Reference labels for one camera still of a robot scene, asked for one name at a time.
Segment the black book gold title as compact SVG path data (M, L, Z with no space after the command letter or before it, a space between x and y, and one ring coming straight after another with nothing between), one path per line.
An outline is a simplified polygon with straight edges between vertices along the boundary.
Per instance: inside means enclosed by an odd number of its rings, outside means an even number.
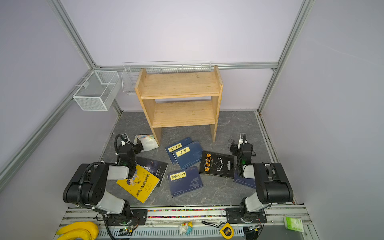
M233 179L234 161L235 158L232 155L203 151L199 173Z

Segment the yellow cartoon cover book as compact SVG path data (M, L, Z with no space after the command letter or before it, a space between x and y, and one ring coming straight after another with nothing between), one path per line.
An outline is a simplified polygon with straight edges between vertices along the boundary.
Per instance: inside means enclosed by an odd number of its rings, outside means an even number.
M141 167L136 166L136 171L131 179L117 180L117 184L130 193L141 203L145 203L154 191L160 179Z

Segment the dark wolf cover book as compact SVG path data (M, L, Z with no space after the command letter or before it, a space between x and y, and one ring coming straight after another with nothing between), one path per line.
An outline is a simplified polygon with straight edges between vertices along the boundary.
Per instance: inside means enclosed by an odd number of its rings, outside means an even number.
M137 157L137 163L160 180L157 184L157 188L159 188L168 168L168 163L143 157Z

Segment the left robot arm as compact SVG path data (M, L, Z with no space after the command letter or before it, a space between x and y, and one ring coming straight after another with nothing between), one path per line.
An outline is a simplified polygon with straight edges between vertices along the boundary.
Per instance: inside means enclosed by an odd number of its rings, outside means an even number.
M65 203L91 209L104 218L120 221L120 225L132 222L134 214L128 201L106 190L107 181L122 180L132 183L138 179L137 154L144 150L139 139L133 143L126 134L116 135L114 148L117 160L114 163L93 162L81 164L63 192Z

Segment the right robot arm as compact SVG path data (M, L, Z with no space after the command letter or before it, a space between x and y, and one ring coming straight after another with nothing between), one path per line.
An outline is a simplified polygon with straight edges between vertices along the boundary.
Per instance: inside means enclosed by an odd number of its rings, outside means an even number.
M237 157L235 173L239 178L253 180L256 192L240 203L240 218L245 223L261 222L266 209L273 203L285 204L294 200L294 192L280 163L252 163L256 154L246 140L232 143L230 152Z

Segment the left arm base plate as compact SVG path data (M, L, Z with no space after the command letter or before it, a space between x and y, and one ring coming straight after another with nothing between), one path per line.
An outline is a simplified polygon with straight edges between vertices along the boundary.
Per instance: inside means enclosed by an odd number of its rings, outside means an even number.
M106 222L110 226L143 226L146 224L148 209L132 209L126 215L107 215Z

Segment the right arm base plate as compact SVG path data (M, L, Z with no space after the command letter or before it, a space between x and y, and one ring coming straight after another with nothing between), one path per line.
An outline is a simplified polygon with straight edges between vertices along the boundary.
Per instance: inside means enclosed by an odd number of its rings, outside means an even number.
M262 212L244 212L240 207L226 208L225 217L230 224L264 224L267 214Z

